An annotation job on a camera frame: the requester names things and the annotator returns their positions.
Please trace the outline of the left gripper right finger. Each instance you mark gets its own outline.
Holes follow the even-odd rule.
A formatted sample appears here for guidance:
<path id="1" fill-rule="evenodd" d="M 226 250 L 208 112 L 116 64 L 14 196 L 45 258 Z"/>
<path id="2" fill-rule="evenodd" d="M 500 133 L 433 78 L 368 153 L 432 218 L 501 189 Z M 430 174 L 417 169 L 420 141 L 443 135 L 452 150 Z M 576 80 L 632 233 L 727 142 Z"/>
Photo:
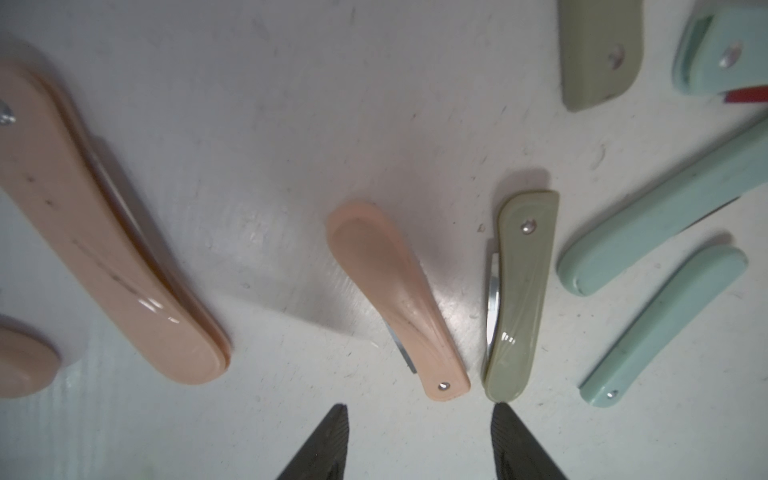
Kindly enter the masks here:
<path id="1" fill-rule="evenodd" d="M 567 479 L 509 404 L 494 405 L 490 434 L 498 479 Z"/>

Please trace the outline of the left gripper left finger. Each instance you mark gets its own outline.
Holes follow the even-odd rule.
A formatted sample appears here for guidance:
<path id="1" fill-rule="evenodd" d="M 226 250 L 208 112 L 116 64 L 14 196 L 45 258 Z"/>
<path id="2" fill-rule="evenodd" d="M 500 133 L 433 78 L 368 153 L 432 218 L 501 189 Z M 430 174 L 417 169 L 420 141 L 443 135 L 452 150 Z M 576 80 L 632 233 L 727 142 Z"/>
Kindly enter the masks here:
<path id="1" fill-rule="evenodd" d="M 348 408 L 335 404 L 286 465 L 278 480 L 342 480 L 349 442 Z"/>

